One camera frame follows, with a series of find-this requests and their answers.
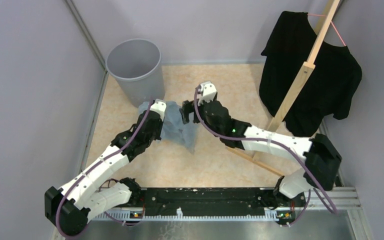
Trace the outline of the light blue plastic trash bag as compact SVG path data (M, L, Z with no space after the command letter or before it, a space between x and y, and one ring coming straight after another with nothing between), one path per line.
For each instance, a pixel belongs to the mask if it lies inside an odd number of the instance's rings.
M175 101L167 101L166 104L161 139L181 145L194 154L198 126L193 122L183 124L181 107Z

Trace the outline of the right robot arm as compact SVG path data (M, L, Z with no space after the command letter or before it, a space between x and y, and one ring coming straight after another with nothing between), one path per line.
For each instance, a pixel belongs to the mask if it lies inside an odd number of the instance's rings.
M202 124L230 149L267 153L295 160L301 168L277 181L273 200L279 206L287 206L297 195L312 189L322 193L334 188L342 157L324 134L314 137L295 137L270 132L249 122L230 116L227 108L217 100L198 105L184 101L180 108L183 123Z

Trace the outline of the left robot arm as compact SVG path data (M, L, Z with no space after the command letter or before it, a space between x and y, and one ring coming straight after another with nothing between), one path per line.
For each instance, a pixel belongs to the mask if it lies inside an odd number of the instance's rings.
M119 133L103 155L70 182L44 194L45 217L65 238L78 236L96 216L118 205L134 207L143 201L141 187L130 177L107 188L102 184L119 169L160 140L165 113L144 111L131 129Z

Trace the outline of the grey plastic trash bin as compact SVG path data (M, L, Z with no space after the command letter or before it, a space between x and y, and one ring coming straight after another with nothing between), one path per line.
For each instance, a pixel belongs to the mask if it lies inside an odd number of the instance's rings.
M141 38L121 42L110 51L105 66L133 106L165 98L162 53L153 42Z

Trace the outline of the wooden clothes stand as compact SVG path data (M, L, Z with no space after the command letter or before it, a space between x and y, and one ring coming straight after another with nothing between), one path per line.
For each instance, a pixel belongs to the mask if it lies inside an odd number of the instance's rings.
M335 25L332 23L332 20L335 16L337 9L339 8L340 3L340 0L328 0L325 4L323 11L320 14L311 14L311 16L319 18L314 28L314 32L316 33L316 40L312 45L308 57L298 70L297 75L291 84L291 87L289 88L284 100L280 105L280 109L278 110L276 115L268 122L268 124L264 126L264 128L269 130L270 132L276 132L278 130L282 123L282 120L287 115L288 111L297 99L299 93L301 92L304 85L307 83L309 77L316 68L315 60L318 56L322 43L325 40L329 27L332 26L334 29L336 28ZM281 177L285 175L285 172L267 164L266 162L261 161L262 155L260 153L257 153L256 151L252 152L252 155L248 155L245 151L240 150L238 148L226 147L225 149L230 153L257 165L260 168L263 168L276 176Z

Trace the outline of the black t-shirt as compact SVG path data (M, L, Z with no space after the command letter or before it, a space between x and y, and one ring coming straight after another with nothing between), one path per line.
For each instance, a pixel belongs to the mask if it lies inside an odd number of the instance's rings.
M259 97L275 116L317 38L306 12L283 11L267 41ZM348 117L362 68L346 46L324 42L315 69L283 119L296 137L310 137L325 116Z

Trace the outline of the pink clothes hanger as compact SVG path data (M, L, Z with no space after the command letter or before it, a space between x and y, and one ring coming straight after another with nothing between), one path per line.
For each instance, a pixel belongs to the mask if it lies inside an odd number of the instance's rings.
M326 17L327 17L326 14L314 14L314 13L308 13L307 15L308 15L308 16L312 16L312 17L325 18L325 19L326 19ZM335 26L335 24L334 24L334 22L333 22L332 20L330 21L330 26L331 26L331 27L333 28L333 30L335 31L335 33L336 33L336 35L338 36L338 39L341 41L342 45L343 45L344 47L346 47L347 45L346 45L345 41L343 40L341 34L339 33L337 27Z

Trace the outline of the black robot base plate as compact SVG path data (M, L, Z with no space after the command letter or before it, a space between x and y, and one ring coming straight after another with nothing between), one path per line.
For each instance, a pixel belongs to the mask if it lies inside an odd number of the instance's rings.
M147 217L174 216L178 209L186 217L245 217L263 216L273 209L290 209L291 205L303 207L305 195L300 193L289 199L274 194L271 187L149 187L120 207L145 210Z

